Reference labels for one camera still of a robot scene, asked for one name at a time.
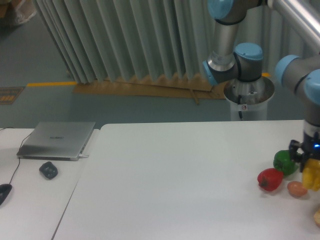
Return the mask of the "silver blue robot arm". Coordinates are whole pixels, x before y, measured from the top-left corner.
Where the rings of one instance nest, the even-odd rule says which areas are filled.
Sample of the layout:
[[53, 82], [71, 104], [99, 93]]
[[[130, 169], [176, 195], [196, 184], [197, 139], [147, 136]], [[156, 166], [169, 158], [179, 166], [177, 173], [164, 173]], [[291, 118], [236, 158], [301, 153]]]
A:
[[[203, 69], [211, 85], [261, 78], [261, 48], [252, 43], [235, 45], [235, 39], [248, 10], [264, 5], [284, 17], [313, 50], [320, 49], [320, 15], [304, 0], [210, 0], [207, 8], [216, 23], [216, 42]], [[303, 142], [292, 140], [289, 145], [290, 158], [305, 171], [320, 158], [320, 57], [285, 56], [275, 67], [275, 77], [305, 105]]]

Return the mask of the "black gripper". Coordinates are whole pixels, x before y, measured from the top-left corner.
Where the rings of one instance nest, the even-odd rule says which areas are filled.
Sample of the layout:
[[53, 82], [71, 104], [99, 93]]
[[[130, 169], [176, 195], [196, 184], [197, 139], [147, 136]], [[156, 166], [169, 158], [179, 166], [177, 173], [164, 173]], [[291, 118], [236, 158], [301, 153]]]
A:
[[302, 173], [309, 158], [320, 158], [320, 134], [313, 136], [303, 134], [303, 142], [292, 139], [289, 143], [289, 157], [292, 162], [299, 164], [299, 172]]

